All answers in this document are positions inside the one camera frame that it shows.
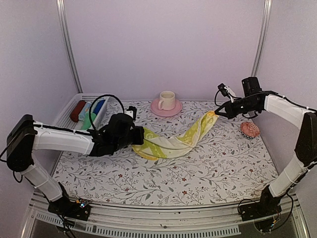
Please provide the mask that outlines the green microfibre towel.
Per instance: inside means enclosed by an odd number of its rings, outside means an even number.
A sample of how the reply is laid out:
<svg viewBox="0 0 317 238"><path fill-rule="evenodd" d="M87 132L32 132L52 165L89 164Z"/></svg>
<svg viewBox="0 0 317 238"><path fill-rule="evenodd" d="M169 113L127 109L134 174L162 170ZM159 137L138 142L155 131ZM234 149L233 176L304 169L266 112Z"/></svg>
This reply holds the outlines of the green microfibre towel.
<svg viewBox="0 0 317 238"><path fill-rule="evenodd" d="M96 116L97 115L95 113L91 113L92 122L94 122ZM87 130L87 129L90 129L91 127L92 127L92 125L91 125L91 122L90 122L89 113L86 112L85 113L85 117L84 117L84 121L83 121L83 125L81 127L81 130Z"/></svg>

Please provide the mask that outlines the yellow patterned towel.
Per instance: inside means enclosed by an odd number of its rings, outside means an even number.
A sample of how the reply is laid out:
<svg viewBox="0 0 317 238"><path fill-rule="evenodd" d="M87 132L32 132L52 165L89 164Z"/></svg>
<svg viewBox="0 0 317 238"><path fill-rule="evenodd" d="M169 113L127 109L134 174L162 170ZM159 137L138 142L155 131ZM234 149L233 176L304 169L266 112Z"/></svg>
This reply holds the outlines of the yellow patterned towel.
<svg viewBox="0 0 317 238"><path fill-rule="evenodd" d="M188 154L210 131L218 119L214 111L208 111L180 136L165 138L144 129L144 143L133 145L133 151L147 160L173 159Z"/></svg>

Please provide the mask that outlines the white plastic basket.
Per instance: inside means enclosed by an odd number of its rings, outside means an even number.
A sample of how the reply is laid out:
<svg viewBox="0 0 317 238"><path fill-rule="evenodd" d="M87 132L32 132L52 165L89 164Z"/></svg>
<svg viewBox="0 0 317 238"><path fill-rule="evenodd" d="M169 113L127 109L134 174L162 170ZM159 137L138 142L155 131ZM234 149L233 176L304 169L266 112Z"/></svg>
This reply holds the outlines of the white plastic basket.
<svg viewBox="0 0 317 238"><path fill-rule="evenodd" d="M97 129L103 125L106 118L107 102L109 97L100 97L96 93L76 94L63 108L53 122L54 126L68 129L87 129L90 126L88 108L91 108L91 117Z"/></svg>

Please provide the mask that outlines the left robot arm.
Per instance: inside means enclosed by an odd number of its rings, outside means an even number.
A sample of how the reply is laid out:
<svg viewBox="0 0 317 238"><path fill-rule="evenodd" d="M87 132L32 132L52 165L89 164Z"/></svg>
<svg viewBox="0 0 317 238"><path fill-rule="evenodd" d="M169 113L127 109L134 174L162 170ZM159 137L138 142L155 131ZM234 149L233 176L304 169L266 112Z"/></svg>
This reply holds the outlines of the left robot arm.
<svg viewBox="0 0 317 238"><path fill-rule="evenodd" d="M7 167L23 175L39 189L63 215L70 215L73 203L66 199L61 186L33 157L37 150L69 151L90 157L113 155L129 145L144 143L144 129L123 113L111 116L99 130L71 130L46 125L24 115L7 137L2 154Z"/></svg>

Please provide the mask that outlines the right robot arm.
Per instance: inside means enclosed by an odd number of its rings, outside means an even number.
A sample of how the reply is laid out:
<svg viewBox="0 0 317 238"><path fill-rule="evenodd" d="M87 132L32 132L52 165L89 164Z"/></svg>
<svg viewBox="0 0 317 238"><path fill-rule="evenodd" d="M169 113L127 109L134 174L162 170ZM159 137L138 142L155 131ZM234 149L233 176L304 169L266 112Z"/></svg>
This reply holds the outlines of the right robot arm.
<svg viewBox="0 0 317 238"><path fill-rule="evenodd" d="M258 79L264 90L272 90L285 95L300 105L317 108L317 80L315 78L287 79L259 76ZM255 118L254 122L260 128L261 137L277 170L281 172L294 153L299 129L286 120L267 112L263 112ZM316 203L317 190L314 188L316 180L317 168L314 167L295 187L296 195L301 204Z"/></svg>

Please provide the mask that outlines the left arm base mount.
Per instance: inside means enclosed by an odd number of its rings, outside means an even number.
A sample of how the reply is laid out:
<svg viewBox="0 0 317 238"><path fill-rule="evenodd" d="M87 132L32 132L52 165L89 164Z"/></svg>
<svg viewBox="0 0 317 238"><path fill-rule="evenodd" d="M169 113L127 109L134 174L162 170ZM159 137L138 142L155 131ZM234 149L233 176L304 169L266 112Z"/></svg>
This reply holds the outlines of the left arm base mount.
<svg viewBox="0 0 317 238"><path fill-rule="evenodd" d="M82 199L71 201L67 197L62 197L54 202L49 201L48 211L61 217L73 218L88 221L91 206Z"/></svg>

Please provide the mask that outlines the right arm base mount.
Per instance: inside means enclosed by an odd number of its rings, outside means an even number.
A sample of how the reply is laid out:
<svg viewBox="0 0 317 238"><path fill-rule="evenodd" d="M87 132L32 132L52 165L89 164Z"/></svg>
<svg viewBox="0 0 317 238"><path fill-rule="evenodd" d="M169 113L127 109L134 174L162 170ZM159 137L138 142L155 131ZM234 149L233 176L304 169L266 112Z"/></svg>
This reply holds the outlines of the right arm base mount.
<svg viewBox="0 0 317 238"><path fill-rule="evenodd" d="M282 211L280 197L261 198L258 202L243 199L237 208L242 221L249 221L278 214Z"/></svg>

